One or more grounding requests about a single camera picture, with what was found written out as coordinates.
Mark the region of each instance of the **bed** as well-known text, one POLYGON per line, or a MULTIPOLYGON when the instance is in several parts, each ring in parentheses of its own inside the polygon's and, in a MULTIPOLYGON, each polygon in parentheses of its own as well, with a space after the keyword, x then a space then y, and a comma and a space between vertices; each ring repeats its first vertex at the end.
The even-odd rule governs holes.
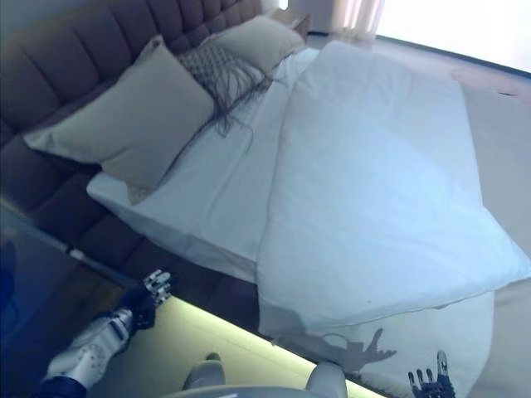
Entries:
MULTIPOLYGON (((284 112, 298 78, 318 54, 308 49, 285 59, 267 92, 233 111, 241 123, 226 138, 214 128, 203 132, 146 200, 131 205, 125 184, 105 173, 92 179, 88 193, 167 250, 255 283, 284 112)), ((462 92, 472 137, 469 150, 477 163, 466 156, 460 163, 456 156, 456 164, 449 165, 465 184, 477 185, 497 222, 531 255, 529 110, 494 93, 465 86, 462 92)), ((530 288, 526 279, 442 309, 275 337, 311 359, 339 362, 358 382, 393 396, 411 396, 407 370, 435 367, 436 350, 444 347, 457 396, 524 398, 529 396, 525 364, 531 355, 531 323, 522 314, 529 312, 530 288)))

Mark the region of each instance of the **white pillow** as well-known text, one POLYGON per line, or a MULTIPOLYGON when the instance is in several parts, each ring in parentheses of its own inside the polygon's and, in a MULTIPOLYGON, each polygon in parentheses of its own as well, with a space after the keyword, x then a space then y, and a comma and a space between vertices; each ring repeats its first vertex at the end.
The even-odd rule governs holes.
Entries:
POLYGON ((264 73, 270 73, 290 54, 304 46, 292 29, 271 18, 258 16, 212 38, 264 73))
POLYGON ((159 43, 101 97, 24 139, 34 149, 100 163, 129 187, 152 190, 213 108, 208 93, 159 43))

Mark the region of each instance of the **robot finger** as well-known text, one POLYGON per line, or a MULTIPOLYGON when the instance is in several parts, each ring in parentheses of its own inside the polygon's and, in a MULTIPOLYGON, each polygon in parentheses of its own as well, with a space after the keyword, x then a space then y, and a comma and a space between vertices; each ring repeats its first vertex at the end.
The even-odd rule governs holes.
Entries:
POLYGON ((424 376, 422 375, 422 371, 420 369, 417 369, 417 377, 418 377, 418 382, 421 383, 421 388, 424 386, 424 384, 426 384, 424 382, 424 376))
POLYGON ((431 371, 431 369, 429 367, 426 369, 426 374, 428 376, 428 382, 432 383, 433 382, 433 372, 431 371))
POLYGON ((437 353, 437 371, 440 376, 448 376, 448 360, 442 350, 437 353))

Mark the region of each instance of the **tufted headboard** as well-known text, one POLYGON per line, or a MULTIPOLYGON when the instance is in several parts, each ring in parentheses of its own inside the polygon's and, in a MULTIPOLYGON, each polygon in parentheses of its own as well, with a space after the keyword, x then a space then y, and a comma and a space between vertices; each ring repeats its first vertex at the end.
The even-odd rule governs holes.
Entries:
POLYGON ((36 153, 20 133, 54 124, 101 95, 156 34, 178 54, 259 13, 260 0, 105 0, 3 42, 2 204, 78 245, 108 215, 85 192, 99 168, 36 153))

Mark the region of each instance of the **floor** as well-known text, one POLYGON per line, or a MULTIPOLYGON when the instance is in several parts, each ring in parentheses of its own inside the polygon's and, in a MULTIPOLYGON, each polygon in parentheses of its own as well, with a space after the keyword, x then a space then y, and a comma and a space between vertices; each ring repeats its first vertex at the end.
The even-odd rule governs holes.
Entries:
MULTIPOLYGON (((308 45, 321 49, 333 38, 309 36, 308 45)), ((398 61, 414 70, 441 78, 462 81, 485 90, 517 95, 531 109, 531 79, 489 68, 452 56, 417 49, 382 39, 374 43, 352 43, 376 54, 398 61)))

